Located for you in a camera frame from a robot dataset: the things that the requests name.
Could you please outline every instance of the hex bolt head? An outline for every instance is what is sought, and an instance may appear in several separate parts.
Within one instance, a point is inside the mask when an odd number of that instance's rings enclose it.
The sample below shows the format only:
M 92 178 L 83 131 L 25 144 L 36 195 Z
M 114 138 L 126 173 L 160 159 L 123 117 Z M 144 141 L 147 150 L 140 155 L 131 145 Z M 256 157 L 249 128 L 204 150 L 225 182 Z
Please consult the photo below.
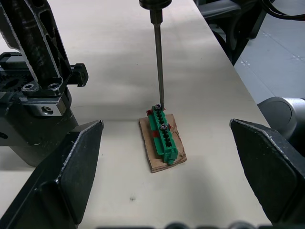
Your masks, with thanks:
M 156 106 L 154 106 L 154 108 L 155 108 L 156 110 L 160 110 L 160 109 L 161 109 L 161 105 L 160 105 L 160 104 L 156 104 Z
M 162 124 L 162 125 L 160 126 L 160 130 L 166 130 L 166 129 L 167 129 L 167 125 Z

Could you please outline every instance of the black cable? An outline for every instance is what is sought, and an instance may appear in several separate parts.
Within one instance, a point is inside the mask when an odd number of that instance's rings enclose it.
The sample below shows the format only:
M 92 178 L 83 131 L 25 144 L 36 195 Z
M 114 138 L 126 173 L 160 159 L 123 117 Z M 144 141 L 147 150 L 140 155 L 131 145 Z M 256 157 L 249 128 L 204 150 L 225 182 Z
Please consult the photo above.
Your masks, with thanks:
M 271 3 L 271 1 L 267 0 L 267 1 L 264 1 L 264 3 L 267 5 L 267 7 L 269 7 L 272 11 L 274 11 L 275 13 L 279 13 L 279 14 L 282 14 L 282 15 L 287 15 L 281 11 L 279 11 L 277 8 L 275 8 L 273 6 L 273 4 Z
M 304 21 L 305 20 L 305 14 L 302 15 L 295 15 L 295 16 L 289 16 L 285 13 L 282 13 L 277 8 L 273 6 L 273 4 L 270 2 L 270 0 L 262 0 L 263 4 L 267 6 L 269 10 L 272 10 L 273 16 L 276 16 L 281 19 L 287 19 L 287 20 L 296 20 L 296 21 Z
M 289 16 L 285 13 L 282 13 L 277 8 L 275 8 L 273 4 L 270 2 L 270 0 L 259 0 L 259 2 L 262 8 L 264 9 L 264 11 L 266 11 L 268 14 L 270 14 L 273 17 L 284 20 L 305 21 L 305 14 Z

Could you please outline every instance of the bolt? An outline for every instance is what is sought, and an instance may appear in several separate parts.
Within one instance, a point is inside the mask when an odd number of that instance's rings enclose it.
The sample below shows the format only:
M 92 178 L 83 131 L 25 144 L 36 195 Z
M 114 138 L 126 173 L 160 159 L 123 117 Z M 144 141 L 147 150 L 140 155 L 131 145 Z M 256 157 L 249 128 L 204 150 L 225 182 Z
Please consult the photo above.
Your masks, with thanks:
M 161 109 L 161 105 L 160 105 L 160 104 L 157 104 L 156 106 L 154 106 L 154 108 L 155 108 L 156 110 L 160 110 L 160 109 Z
M 162 125 L 160 126 L 160 130 L 166 130 L 166 129 L 167 129 L 167 125 L 162 124 Z
M 48 86 L 48 89 L 55 89 L 59 87 L 59 84 L 58 83 L 51 83 L 49 86 Z
M 29 84 L 24 85 L 24 86 L 23 86 L 23 89 L 30 89 L 30 88 L 32 88 L 33 86 L 34 86 L 34 84 L 29 83 Z

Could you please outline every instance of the screwdriver shaft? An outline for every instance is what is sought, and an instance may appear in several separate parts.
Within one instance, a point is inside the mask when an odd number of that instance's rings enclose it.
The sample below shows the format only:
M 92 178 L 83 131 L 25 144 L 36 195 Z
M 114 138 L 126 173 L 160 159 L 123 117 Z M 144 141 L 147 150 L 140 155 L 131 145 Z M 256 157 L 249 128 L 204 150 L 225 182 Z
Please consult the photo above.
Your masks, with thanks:
M 163 110 L 164 109 L 164 86 L 163 86 L 161 29 L 160 29 L 160 24 L 154 24 L 153 26 L 154 26 L 154 36 L 155 36 L 155 41 L 156 41 L 160 105 L 161 105 L 161 110 Z

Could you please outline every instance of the black chair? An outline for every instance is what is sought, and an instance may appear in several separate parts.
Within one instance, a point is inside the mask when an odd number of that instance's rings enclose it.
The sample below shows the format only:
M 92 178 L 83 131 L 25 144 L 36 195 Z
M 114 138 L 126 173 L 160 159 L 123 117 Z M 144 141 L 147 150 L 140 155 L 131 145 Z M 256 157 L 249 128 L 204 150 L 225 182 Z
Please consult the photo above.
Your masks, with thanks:
M 207 23 L 215 24 L 224 31 L 225 40 L 219 33 L 213 33 L 235 65 L 249 40 L 256 38 L 266 12 L 258 0 L 206 0 L 196 3 Z

